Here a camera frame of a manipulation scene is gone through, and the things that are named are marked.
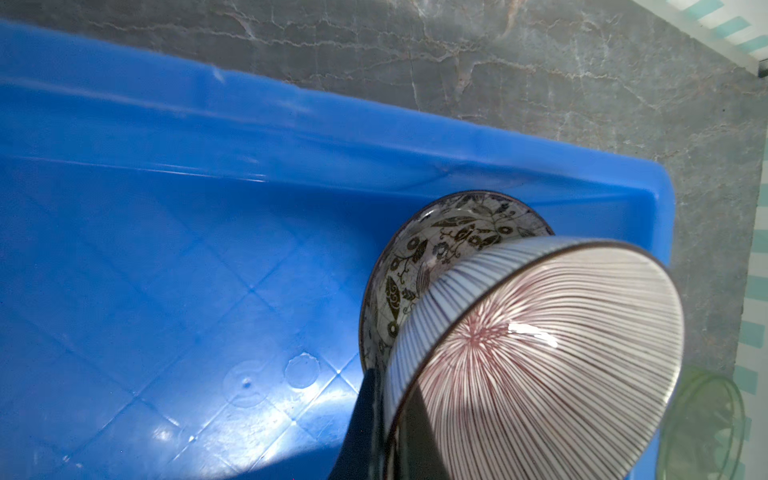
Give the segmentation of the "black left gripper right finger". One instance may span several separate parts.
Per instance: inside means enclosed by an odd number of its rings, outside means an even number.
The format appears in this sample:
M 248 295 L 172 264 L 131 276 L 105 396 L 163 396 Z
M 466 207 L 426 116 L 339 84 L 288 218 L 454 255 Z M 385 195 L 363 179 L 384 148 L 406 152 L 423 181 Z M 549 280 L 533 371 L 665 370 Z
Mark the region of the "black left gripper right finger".
M 404 405 L 395 455 L 395 479 L 439 479 L 450 475 L 443 463 L 426 405 L 415 389 Z

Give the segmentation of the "black floral pattern bowl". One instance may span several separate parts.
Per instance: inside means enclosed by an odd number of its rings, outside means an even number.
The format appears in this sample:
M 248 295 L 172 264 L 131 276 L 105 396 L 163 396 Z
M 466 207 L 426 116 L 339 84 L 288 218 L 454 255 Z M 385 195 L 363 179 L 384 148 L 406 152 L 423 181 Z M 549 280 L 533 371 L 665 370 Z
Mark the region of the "black floral pattern bowl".
M 553 234 L 532 207 L 499 192 L 462 191 L 425 206 L 391 238 L 367 282 L 359 323 L 362 368 L 387 363 L 400 327 L 455 263 L 499 243 Z

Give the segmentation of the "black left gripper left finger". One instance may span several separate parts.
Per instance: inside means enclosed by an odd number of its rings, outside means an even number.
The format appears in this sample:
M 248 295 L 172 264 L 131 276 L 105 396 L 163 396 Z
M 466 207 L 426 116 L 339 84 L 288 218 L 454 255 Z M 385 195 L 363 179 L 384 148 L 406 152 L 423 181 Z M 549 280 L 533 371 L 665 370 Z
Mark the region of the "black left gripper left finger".
M 379 371 L 365 372 L 331 480 L 379 479 L 382 449 L 382 400 Z

